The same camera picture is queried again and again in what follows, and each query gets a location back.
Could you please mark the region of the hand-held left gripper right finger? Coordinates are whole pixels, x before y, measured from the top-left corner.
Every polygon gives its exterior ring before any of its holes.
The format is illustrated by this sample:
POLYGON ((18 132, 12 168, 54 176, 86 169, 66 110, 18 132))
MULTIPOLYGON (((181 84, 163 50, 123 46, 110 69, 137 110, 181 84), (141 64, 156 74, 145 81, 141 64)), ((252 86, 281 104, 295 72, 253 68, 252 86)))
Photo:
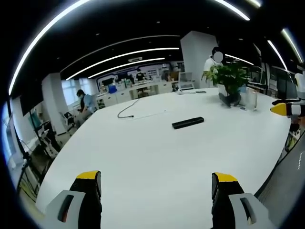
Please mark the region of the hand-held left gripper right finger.
POLYGON ((212 221, 214 229, 275 229, 267 208, 238 180, 220 172, 212 173, 212 221))

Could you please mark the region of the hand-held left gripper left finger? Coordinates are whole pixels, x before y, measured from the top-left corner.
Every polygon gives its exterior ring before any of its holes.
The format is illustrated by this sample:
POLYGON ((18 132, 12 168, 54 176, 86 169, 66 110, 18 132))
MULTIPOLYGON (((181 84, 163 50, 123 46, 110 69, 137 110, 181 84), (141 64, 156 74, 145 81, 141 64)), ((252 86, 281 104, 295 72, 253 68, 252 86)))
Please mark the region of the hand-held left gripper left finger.
POLYGON ((79 174, 69 190, 63 190, 46 207, 46 229, 99 229, 102 218, 101 172, 79 174))

